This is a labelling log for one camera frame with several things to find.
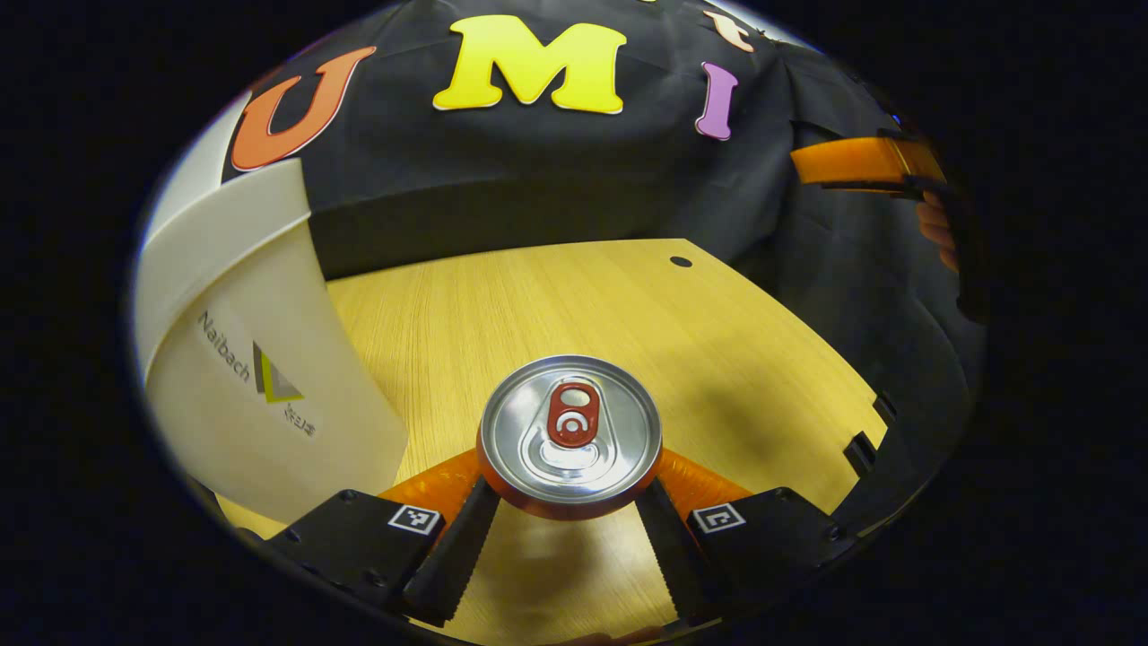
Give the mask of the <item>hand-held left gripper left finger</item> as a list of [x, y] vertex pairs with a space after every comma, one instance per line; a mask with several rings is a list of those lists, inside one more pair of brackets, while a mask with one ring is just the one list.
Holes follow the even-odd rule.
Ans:
[[382, 495], [344, 488], [267, 540], [276, 561], [377, 612], [452, 620], [499, 509], [475, 450]]

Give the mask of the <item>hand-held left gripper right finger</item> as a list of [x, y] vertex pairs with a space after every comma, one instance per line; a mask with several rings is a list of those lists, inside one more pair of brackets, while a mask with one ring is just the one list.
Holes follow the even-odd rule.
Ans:
[[689, 624], [779, 602], [848, 554], [848, 529], [792, 488], [751, 493], [676, 451], [664, 450], [636, 503]]

